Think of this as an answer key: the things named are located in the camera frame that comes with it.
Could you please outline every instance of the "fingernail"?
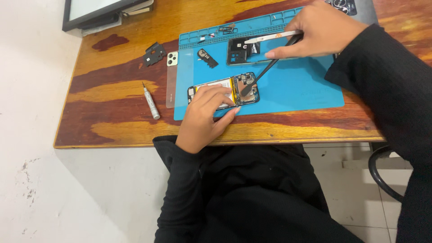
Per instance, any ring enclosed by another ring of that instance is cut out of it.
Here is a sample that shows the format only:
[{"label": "fingernail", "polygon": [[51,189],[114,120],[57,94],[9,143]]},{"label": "fingernail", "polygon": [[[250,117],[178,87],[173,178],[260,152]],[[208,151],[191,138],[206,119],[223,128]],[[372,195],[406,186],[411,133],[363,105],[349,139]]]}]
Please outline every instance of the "fingernail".
[{"label": "fingernail", "polygon": [[267,58],[274,58],[274,52],[270,51],[266,53]]}]

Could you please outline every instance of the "phone battery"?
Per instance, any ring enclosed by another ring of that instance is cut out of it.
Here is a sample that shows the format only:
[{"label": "phone battery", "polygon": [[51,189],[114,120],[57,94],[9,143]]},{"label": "phone battery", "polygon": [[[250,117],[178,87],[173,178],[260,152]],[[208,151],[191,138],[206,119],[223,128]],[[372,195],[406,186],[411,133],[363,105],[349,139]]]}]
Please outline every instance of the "phone battery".
[{"label": "phone battery", "polygon": [[[232,100],[233,102],[234,102],[234,92],[233,92],[233,90],[232,90],[232,78],[227,78],[227,79],[223,79],[223,80],[218,80],[218,81],[214,81],[214,82],[211,82],[211,83],[207,83],[207,85],[216,85],[216,84],[222,84],[222,87],[227,87],[227,88],[231,88],[231,93],[229,93],[229,94],[225,94],[226,95],[226,97],[228,97],[228,98],[230,98],[230,100]],[[198,89],[200,88],[200,87],[202,87],[202,86],[204,86],[204,84],[201,84],[201,85],[198,85],[198,86],[195,86],[195,93],[198,91]],[[227,104],[221,104],[220,106],[219,106],[219,108],[222,108],[222,107],[226,107],[226,106],[228,106]]]}]

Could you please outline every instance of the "wooden desk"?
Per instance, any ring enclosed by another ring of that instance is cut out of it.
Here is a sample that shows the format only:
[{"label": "wooden desk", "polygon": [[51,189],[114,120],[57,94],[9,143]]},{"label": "wooden desk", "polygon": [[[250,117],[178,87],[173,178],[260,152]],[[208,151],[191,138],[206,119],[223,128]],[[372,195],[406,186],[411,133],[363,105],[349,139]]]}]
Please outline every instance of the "wooden desk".
[{"label": "wooden desk", "polygon": [[[158,41],[178,50],[180,33],[305,6],[312,0],[158,0],[151,13],[83,38],[60,119],[55,148],[144,147],[177,134],[180,121],[165,106],[166,58],[143,65]],[[411,52],[432,63],[429,0],[374,0],[380,25]],[[161,118],[154,120],[143,81]],[[344,90],[345,106],[238,116],[213,144],[381,141],[370,110]]]}]

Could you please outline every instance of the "blue silicone repair mat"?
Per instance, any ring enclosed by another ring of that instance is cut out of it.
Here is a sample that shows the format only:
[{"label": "blue silicone repair mat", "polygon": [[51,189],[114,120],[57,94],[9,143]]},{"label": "blue silicone repair mat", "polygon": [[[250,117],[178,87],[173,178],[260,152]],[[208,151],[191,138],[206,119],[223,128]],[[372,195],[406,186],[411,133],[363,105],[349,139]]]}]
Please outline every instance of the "blue silicone repair mat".
[{"label": "blue silicone repair mat", "polygon": [[[230,35],[222,35],[222,32],[217,31],[219,27],[228,26],[230,23],[181,34],[174,120],[182,120],[184,117],[187,107],[187,89],[190,86],[247,72],[254,72],[255,76],[258,76],[268,65],[266,62],[228,66],[226,53],[229,39],[281,32],[300,9],[286,10],[235,22],[237,31]],[[198,43],[202,41],[203,35],[205,35],[205,41]],[[261,54],[255,54],[253,58],[248,58],[248,61],[265,59],[265,52],[284,46],[286,41],[286,38],[278,38],[261,42]],[[197,52],[201,48],[207,51],[219,65],[210,68],[203,60],[199,61]],[[332,63],[333,57],[331,55],[319,58],[279,60],[257,83],[260,101],[242,106],[237,115],[343,106],[344,101],[340,87],[324,80],[324,75]],[[222,116],[227,111],[228,109],[216,111],[214,116]]]}]

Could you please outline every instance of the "black chair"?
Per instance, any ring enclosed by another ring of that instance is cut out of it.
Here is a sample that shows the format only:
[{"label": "black chair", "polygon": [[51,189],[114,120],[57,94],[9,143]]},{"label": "black chair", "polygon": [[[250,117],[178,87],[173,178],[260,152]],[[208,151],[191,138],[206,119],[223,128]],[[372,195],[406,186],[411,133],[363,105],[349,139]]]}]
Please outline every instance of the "black chair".
[{"label": "black chair", "polygon": [[389,194],[394,199],[402,202],[403,196],[395,192],[391,187],[389,187],[387,183],[385,183],[384,180],[381,178],[377,170],[377,159],[383,156],[388,156],[391,152],[393,152],[393,150],[389,146],[384,146],[375,150],[369,158],[369,172],[371,173],[372,178],[375,180],[379,187],[381,187],[387,194]]}]

